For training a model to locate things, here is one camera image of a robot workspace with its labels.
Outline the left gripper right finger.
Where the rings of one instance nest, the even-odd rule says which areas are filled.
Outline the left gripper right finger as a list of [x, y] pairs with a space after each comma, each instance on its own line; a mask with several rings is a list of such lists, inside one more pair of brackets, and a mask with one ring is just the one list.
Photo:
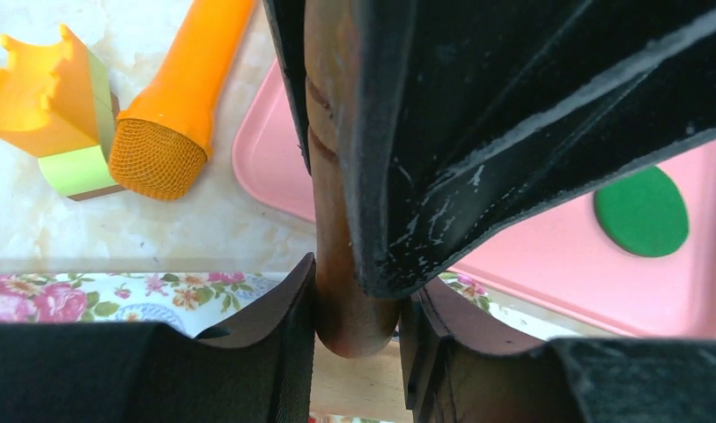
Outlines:
[[434, 279], [403, 304], [416, 422], [716, 422], [716, 340], [529, 336]]

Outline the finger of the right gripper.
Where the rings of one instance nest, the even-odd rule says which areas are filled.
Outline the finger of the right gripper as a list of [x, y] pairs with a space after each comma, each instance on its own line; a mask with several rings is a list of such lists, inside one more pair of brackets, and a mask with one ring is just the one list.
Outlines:
[[716, 139], [716, 1], [346, 1], [340, 30], [345, 195], [375, 297]]
[[304, 62], [305, 2], [305, 0], [264, 0], [263, 5], [299, 139], [299, 149], [306, 171], [310, 173]]

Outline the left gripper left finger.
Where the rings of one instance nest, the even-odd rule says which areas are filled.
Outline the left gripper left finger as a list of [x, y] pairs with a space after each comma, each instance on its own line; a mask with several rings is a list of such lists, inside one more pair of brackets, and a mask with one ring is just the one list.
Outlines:
[[315, 261], [189, 338], [164, 323], [0, 323], [0, 422], [305, 422]]

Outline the wooden rolling pin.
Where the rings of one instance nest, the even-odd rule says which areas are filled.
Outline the wooden rolling pin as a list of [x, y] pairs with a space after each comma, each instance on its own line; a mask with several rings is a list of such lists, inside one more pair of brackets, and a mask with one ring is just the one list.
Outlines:
[[305, 107], [317, 235], [315, 328], [345, 359], [383, 350], [401, 304], [374, 296], [388, 251], [388, 168], [413, 1], [308, 1]]

